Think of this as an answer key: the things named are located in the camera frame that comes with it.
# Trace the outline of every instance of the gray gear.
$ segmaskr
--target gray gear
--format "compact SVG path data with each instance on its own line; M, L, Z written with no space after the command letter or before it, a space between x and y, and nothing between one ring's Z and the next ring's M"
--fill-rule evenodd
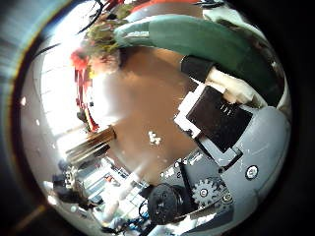
M199 207L205 207L212 204L219 197L219 191L213 181L209 179L200 180L193 188L193 199Z

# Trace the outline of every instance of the white plastic part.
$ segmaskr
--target white plastic part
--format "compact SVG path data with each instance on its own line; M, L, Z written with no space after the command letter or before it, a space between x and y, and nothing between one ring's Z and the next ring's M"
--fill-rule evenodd
M201 131L197 126L187 120L186 115L195 105L205 87L205 85L199 84L194 92L188 92L188 94L178 106L179 113L174 119L174 122L180 127L181 130L186 132L191 131L191 137L193 139L195 139Z
M223 97L230 103L252 103L257 108L268 105L265 99L246 82L225 74L216 67L209 72L205 84L215 89L218 86L225 88Z
M102 213L94 212L95 217L101 221L102 224L110 223L119 208L119 202L125 200L135 185L140 181L140 177L133 172L115 192L108 193L104 191L101 193L100 195L105 202L105 208Z

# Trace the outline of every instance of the bolt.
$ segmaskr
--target bolt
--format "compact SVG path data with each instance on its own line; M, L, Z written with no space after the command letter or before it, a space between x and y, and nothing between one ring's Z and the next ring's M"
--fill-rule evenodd
M229 202L229 201L231 201L231 199L232 199L232 195L231 195L230 193L226 193L226 194L223 196L223 200L224 200L225 202Z
M256 165L249 166L246 171L246 178L249 180L255 179L258 175L258 167Z
M207 194L208 194L208 190L206 190L206 189L202 189L202 190L200 191L200 196L203 197L203 198L206 197Z

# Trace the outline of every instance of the wire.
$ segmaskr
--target wire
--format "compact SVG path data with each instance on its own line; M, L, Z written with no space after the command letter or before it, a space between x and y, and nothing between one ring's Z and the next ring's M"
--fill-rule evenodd
M82 33L83 31L87 30L87 29L88 29L91 25L93 25L93 24L97 21L97 19L99 18L100 14L101 14L101 12L102 12L102 10L103 10L103 8L104 8L104 4L102 4L102 3L100 2L100 0L95 0L95 2L99 5L98 10L96 11L96 16L94 17L94 19L93 19L91 22L89 22L84 28L80 29L75 35L78 35L78 34ZM48 51L48 50L50 50L50 49L52 49L52 48L55 48L55 47L57 47L57 46L59 46L59 45L61 45L61 44L62 44L61 42L58 42L58 43L56 43L56 44L53 44L53 45L51 45L51 46L47 46L47 47L45 47L45 48L39 50L37 53L34 54L32 60L35 59L37 56L39 56L41 53L44 53L44 52L46 52L46 51Z

